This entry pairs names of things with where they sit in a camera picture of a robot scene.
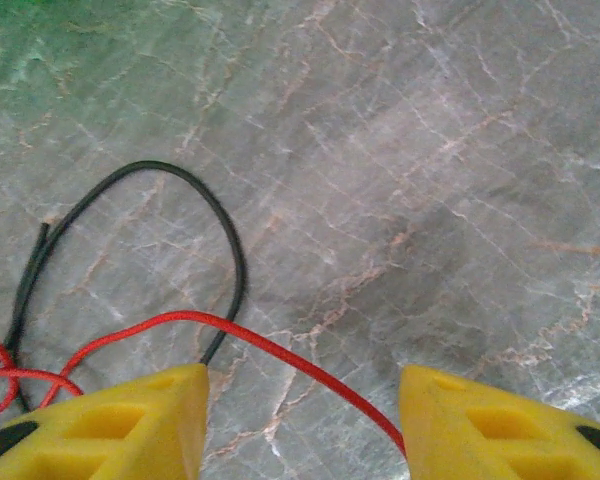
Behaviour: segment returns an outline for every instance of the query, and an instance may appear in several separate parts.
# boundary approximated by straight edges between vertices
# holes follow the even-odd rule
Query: gray marble surface
[[[600,421],[600,0],[0,2],[1,336],[39,222],[145,158],[235,218],[240,322],[392,419],[422,363]],[[135,175],[58,248],[24,362],[222,314],[232,282],[203,201]],[[194,361],[211,334],[161,327],[74,378]],[[408,478],[357,411],[244,343],[211,378],[203,479]]]

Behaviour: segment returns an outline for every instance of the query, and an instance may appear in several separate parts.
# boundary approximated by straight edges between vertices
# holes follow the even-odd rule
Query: yellow plastic object
[[[600,424],[497,388],[409,366],[400,416],[413,480],[600,480]]]
[[[19,417],[39,427],[0,457],[0,480],[195,480],[208,392],[197,364]]]

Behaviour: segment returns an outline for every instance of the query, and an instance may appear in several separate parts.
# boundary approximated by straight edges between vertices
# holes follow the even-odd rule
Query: red string
[[[356,407],[358,410],[364,413],[367,417],[369,417],[373,422],[375,422],[391,438],[391,440],[393,440],[393,442],[400,449],[400,452],[406,457],[404,443],[402,440],[402,434],[400,433],[400,431],[391,423],[391,421],[386,416],[384,416],[378,409],[376,409],[373,405],[371,405],[371,403],[369,403],[367,400],[358,395],[355,391],[347,387],[344,383],[340,382],[338,379],[331,376],[321,368],[305,360],[304,358],[296,355],[295,353],[290,352],[289,350],[281,347],[280,345],[262,337],[261,335],[258,335],[255,332],[252,332],[251,330],[241,327],[240,325],[236,325],[225,319],[216,317],[214,315],[210,315],[208,313],[195,312],[189,310],[163,313],[149,320],[146,320],[138,325],[134,325],[133,327],[126,328],[124,330],[112,333],[110,335],[105,335],[104,337],[94,340],[93,342],[90,342],[89,344],[85,345],[80,350],[78,350],[71,357],[71,359],[69,359],[69,361],[67,362],[67,364],[62,369],[59,375],[54,375],[48,372],[41,372],[38,370],[0,368],[0,376],[26,376],[28,378],[41,378],[53,382],[51,389],[40,404],[40,407],[46,407],[53,401],[61,386],[69,390],[71,393],[78,395],[80,394],[76,393],[76,391],[80,392],[80,389],[73,385],[67,379],[67,377],[86,356],[90,355],[95,350],[109,345],[110,343],[117,342],[119,340],[123,340],[138,333],[144,332],[145,330],[153,328],[157,325],[182,320],[203,323],[223,330],[231,335],[234,335],[250,343],[251,345],[254,345],[255,347],[261,350],[264,350],[265,352],[279,358],[283,362],[286,362],[287,364],[313,377],[315,380],[317,380],[318,382],[331,389],[333,392],[340,395],[343,399],[352,404],[354,407]],[[3,361],[5,365],[8,364],[8,362],[5,362],[2,359],[2,357],[0,357],[0,360]],[[11,398],[11,388],[7,396],[5,396],[5,400],[0,405],[5,403],[5,401],[7,400],[7,405],[11,403],[11,401],[13,401],[13,398]]]

